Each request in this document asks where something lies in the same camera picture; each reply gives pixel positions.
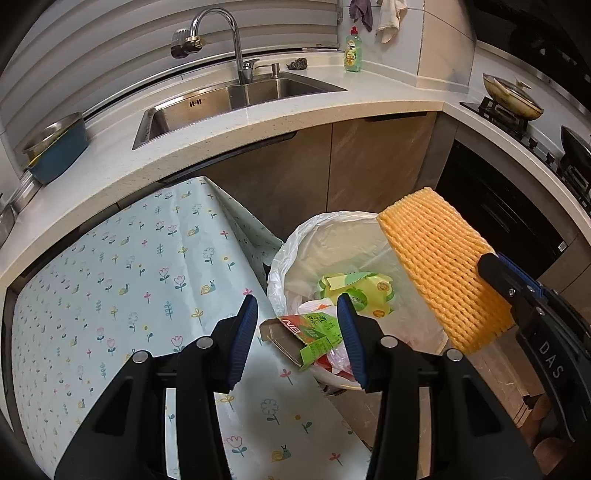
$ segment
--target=cabinet handle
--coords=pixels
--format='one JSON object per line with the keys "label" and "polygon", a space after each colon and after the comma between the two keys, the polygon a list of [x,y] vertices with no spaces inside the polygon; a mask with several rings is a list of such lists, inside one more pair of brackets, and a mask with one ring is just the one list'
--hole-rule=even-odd
{"label": "cabinet handle", "polygon": [[169,175],[168,177],[164,177],[163,179],[159,180],[160,183],[164,183],[166,185],[170,185],[173,183],[178,183],[183,180],[187,180],[188,178],[192,177],[197,171],[201,170],[202,168],[208,167],[213,165],[214,163],[221,162],[223,160],[227,160],[228,158],[236,157],[237,155],[250,152],[252,150],[257,150],[258,148],[267,147],[268,145],[273,145],[276,143],[281,143],[286,140],[291,140],[295,137],[295,132],[289,132],[282,135],[277,135],[276,137],[266,138],[264,140],[259,140],[258,142],[249,143],[248,145],[244,145],[242,147],[235,148],[234,150],[227,151],[225,153],[216,155],[215,157],[208,158],[207,160],[202,160],[195,165],[185,168],[184,170],[178,171]]}
{"label": "cabinet handle", "polygon": [[407,112],[407,113],[389,113],[388,115],[367,116],[366,122],[385,122],[386,120],[396,120],[398,118],[412,118],[414,116],[427,116],[428,112]]}

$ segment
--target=black oven door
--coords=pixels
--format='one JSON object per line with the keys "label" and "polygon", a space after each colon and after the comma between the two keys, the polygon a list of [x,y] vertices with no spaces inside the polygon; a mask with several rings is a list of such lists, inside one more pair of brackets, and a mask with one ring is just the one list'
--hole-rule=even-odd
{"label": "black oven door", "polygon": [[544,273],[566,247],[552,224],[517,187],[457,140],[436,191],[492,248],[533,278]]}

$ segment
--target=gas stove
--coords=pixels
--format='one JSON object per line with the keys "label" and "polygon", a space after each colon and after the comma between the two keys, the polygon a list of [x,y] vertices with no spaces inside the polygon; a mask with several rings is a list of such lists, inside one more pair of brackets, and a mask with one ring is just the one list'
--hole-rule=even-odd
{"label": "gas stove", "polygon": [[565,157],[556,158],[536,140],[527,131],[527,120],[514,115],[488,97],[480,104],[460,102],[460,105],[485,118],[533,153],[568,188],[591,218],[591,179],[586,179]]}

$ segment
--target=cabinet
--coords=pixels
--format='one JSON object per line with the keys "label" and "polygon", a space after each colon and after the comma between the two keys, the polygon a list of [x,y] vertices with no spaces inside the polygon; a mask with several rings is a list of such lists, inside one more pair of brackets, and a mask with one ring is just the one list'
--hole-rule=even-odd
{"label": "cabinet", "polygon": [[326,211],[332,125],[228,158],[205,175],[232,195],[282,240],[308,218]]}
{"label": "cabinet", "polygon": [[591,323],[591,267],[581,273],[563,292],[562,296]]}
{"label": "cabinet", "polygon": [[333,124],[327,209],[381,212],[413,191],[435,112]]}

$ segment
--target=white trash bag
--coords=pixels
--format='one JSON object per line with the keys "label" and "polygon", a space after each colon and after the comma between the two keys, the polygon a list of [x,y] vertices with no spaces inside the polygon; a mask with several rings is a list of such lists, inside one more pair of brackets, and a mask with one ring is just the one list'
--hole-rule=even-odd
{"label": "white trash bag", "polygon": [[[408,278],[382,233],[377,216],[368,212],[322,213],[295,229],[271,263],[267,296],[275,314],[296,314],[301,304],[317,297],[318,281],[323,275],[381,273],[392,278],[395,292],[388,302],[394,311],[375,319],[382,331],[415,350],[439,354],[447,335]],[[311,368],[320,381],[342,388],[360,388],[358,383],[321,367]]]}

